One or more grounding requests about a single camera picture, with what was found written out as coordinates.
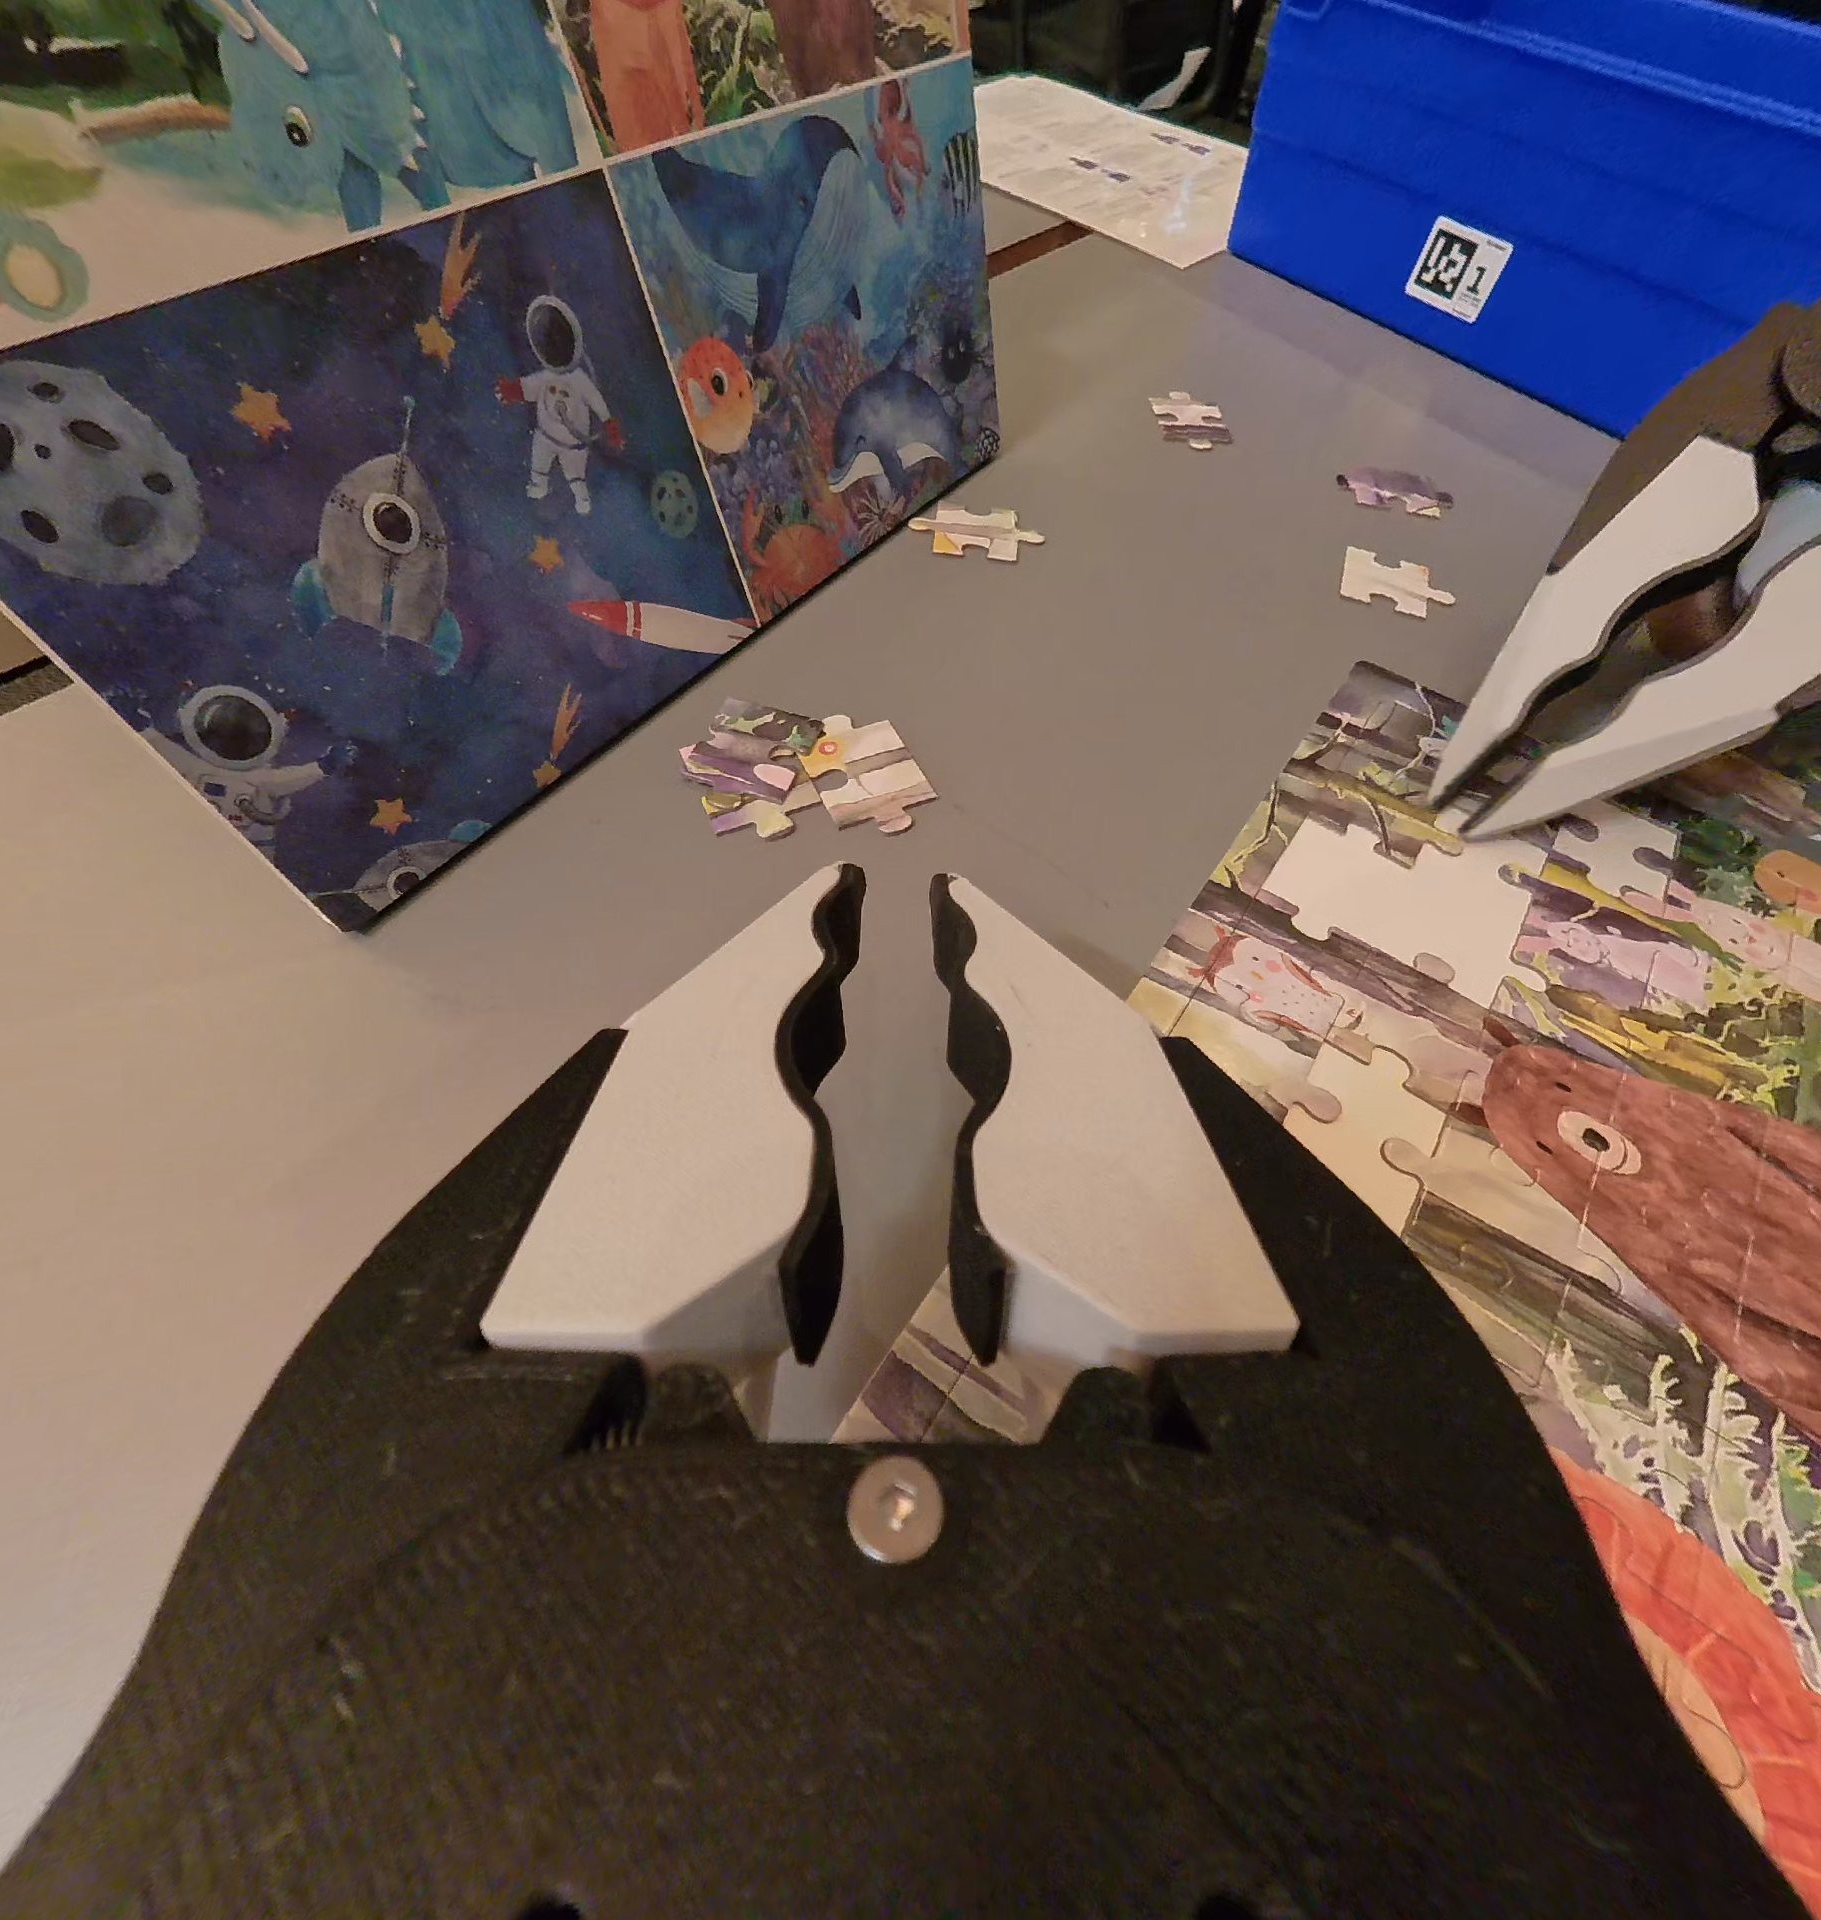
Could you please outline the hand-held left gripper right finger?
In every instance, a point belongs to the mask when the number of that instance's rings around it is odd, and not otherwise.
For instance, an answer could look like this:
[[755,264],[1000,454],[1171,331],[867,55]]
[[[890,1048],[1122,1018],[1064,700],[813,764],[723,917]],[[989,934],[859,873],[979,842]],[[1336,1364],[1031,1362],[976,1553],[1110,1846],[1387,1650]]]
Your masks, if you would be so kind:
[[1282,1352],[1299,1314],[1153,1028],[970,880],[930,880],[952,1156],[949,1293],[970,1357],[1145,1374]]

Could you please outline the printed paper sheet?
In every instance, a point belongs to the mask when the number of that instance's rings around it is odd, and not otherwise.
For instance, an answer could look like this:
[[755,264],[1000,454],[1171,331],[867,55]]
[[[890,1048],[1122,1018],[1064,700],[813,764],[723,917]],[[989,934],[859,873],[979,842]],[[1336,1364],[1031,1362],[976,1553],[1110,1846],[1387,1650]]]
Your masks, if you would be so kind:
[[1249,152],[1057,81],[975,87],[987,186],[1177,271],[1224,255]]

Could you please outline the partly assembled forest jigsaw puzzle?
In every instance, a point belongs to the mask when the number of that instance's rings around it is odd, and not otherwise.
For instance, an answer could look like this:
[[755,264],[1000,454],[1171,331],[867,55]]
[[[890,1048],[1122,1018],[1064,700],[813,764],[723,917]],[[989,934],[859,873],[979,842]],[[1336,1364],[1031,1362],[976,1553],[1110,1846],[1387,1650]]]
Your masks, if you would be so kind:
[[[1128,997],[1424,1264],[1547,1442],[1652,1681],[1821,1916],[1821,840],[1664,781],[1468,840],[1460,702],[1357,663]],[[1821,707],[1749,755],[1821,811]],[[1299,759],[1467,852],[1307,821]]]

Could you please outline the blue plastic bin white label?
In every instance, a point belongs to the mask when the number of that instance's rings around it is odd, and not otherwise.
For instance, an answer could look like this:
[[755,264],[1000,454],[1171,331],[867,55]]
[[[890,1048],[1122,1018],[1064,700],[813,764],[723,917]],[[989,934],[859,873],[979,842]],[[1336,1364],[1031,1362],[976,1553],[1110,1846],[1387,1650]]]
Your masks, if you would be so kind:
[[1821,298],[1821,20],[1280,5],[1231,253],[1622,437]]

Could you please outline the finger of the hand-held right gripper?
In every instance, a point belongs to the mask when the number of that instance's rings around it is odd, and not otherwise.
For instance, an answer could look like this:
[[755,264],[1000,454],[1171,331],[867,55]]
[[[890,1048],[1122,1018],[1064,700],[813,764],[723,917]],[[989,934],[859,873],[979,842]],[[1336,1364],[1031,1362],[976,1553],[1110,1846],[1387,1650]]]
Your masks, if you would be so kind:
[[1550,743],[1460,826],[1498,838],[1741,748],[1821,707],[1821,543],[1754,592],[1731,637],[1632,684],[1595,725]]
[[1442,751],[1428,802],[1445,805],[1523,730],[1558,683],[1595,666],[1649,590],[1731,555],[1758,516],[1749,450],[1696,438],[1677,453],[1530,592]]

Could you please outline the person's right hand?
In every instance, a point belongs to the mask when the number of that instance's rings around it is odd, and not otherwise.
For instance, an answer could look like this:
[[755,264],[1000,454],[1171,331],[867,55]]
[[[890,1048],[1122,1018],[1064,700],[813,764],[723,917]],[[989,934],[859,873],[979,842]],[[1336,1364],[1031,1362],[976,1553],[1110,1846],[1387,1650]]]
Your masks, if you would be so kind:
[[1677,592],[1643,616],[1651,647],[1673,665],[1713,651],[1737,621],[1739,594],[1733,574],[1719,574],[1696,588]]

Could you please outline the purple green joined puzzle pieces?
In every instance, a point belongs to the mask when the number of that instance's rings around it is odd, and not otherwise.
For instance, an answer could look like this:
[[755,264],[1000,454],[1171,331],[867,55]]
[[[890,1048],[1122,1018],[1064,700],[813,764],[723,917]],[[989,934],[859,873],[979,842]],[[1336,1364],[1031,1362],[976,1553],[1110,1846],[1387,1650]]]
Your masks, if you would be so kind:
[[791,814],[819,805],[804,763],[824,733],[819,718],[763,700],[722,700],[705,736],[679,748],[681,778],[701,790],[710,830],[785,837]]

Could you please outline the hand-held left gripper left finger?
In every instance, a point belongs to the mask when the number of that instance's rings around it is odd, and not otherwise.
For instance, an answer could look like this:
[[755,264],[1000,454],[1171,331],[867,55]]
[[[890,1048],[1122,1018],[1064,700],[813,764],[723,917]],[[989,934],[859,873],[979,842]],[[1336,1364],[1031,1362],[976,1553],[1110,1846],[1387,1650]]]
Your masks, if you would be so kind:
[[758,1371],[824,1350],[842,1219],[817,1091],[867,877],[808,877],[621,1027],[482,1318],[493,1348]]

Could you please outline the olive branch puzzle piece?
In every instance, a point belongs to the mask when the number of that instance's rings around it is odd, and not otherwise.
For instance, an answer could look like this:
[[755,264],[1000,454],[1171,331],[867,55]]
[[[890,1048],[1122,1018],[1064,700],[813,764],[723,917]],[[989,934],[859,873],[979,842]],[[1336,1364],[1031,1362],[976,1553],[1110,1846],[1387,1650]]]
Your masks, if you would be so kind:
[[1361,828],[1381,859],[1403,869],[1414,869],[1424,851],[1446,859],[1460,859],[1467,852],[1464,840],[1455,830],[1441,826],[1420,802],[1383,781],[1299,759],[1284,768],[1277,786],[1284,798],[1303,808],[1307,821],[1317,821],[1332,833]]

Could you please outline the yellow white puzzle piece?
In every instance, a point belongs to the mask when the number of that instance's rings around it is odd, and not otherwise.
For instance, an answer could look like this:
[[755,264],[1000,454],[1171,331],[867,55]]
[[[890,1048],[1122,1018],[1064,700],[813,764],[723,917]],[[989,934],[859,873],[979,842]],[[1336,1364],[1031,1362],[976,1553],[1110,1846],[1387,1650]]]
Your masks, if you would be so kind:
[[992,564],[1017,564],[1029,549],[1039,549],[1047,537],[1018,524],[1011,509],[973,512],[952,503],[906,523],[911,532],[929,538],[936,558],[960,561],[983,555]]

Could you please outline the illustrated jigsaw puzzle box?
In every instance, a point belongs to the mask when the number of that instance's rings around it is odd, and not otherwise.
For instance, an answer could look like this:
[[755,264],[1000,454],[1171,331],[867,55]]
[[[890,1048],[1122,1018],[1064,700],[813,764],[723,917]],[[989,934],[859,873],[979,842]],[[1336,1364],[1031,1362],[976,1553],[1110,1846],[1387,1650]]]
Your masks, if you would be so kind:
[[0,5],[0,607],[359,930],[998,450],[968,5]]

